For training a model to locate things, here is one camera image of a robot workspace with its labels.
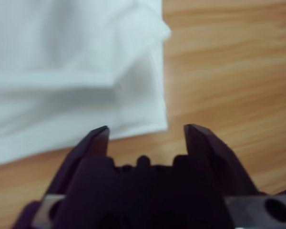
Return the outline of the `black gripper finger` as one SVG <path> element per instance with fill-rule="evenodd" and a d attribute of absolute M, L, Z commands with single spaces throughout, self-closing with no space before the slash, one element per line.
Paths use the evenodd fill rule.
<path fill-rule="evenodd" d="M 184 135 L 188 154 L 206 158 L 223 195 L 261 194 L 234 151 L 210 129 L 189 124 L 184 126 Z"/>
<path fill-rule="evenodd" d="M 65 194 L 84 158 L 107 156 L 109 133 L 107 126 L 90 131 L 66 156 L 45 194 Z"/>

